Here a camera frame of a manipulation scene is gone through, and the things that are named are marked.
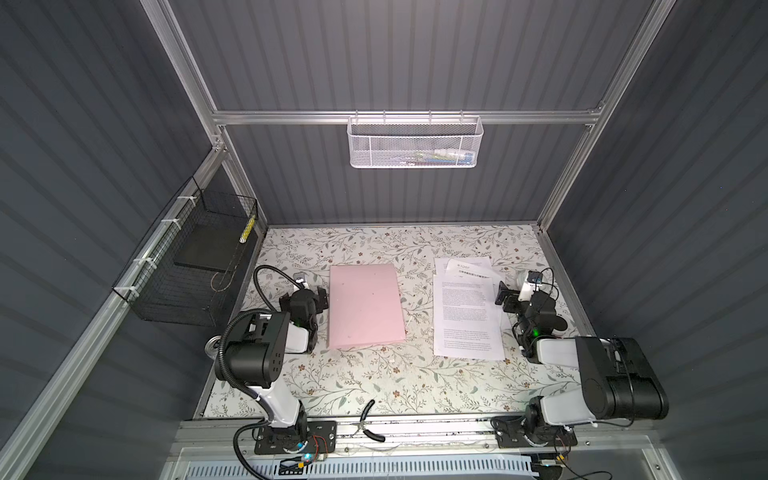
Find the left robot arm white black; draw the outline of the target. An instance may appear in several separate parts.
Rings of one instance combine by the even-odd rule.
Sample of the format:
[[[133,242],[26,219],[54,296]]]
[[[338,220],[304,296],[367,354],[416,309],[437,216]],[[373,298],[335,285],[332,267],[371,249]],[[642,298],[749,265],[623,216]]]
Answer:
[[[255,400],[272,428],[306,428],[302,402],[282,379],[288,355],[309,354],[318,341],[318,316],[329,307],[328,292],[300,288],[279,299],[280,308],[255,308],[239,313],[217,338],[217,379]]]

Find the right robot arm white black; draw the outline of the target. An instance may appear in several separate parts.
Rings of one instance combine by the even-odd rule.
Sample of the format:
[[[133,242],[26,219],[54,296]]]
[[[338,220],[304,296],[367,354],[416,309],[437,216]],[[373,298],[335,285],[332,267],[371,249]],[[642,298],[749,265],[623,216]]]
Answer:
[[[667,417],[668,396],[635,339],[562,337],[567,322],[552,293],[535,283],[515,290],[501,282],[495,304],[516,316],[512,334],[526,360],[579,374],[578,389],[529,401],[516,419],[528,441],[544,444],[575,426],[628,428],[638,420]]]

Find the pink file folder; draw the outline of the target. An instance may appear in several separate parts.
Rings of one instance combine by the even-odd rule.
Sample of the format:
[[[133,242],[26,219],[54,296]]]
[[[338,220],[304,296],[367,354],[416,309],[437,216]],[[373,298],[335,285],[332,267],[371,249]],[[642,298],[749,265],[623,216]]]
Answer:
[[[337,265],[330,269],[330,348],[368,347],[405,340],[405,321],[394,265]]]

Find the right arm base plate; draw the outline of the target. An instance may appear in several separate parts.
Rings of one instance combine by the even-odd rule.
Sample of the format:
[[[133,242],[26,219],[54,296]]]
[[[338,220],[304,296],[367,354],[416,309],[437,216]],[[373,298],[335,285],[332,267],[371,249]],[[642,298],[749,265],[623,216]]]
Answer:
[[[570,448],[578,444],[573,430],[528,420],[522,415],[492,417],[490,425],[500,448]]]

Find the printed white paper sheet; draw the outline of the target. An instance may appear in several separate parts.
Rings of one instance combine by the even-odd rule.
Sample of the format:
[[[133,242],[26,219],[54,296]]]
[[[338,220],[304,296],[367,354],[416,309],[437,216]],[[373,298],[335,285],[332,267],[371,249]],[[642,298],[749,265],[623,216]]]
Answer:
[[[490,279],[434,275],[432,291],[436,356],[481,361],[505,358],[500,309]]]

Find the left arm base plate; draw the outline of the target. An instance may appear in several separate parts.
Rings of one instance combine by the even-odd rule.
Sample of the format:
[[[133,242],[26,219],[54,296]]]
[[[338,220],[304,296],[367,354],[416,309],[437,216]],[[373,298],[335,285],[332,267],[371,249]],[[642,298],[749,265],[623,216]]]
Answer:
[[[262,427],[254,434],[256,455],[329,454],[336,449],[338,423],[335,421],[309,421],[305,432],[300,425],[288,428]]]

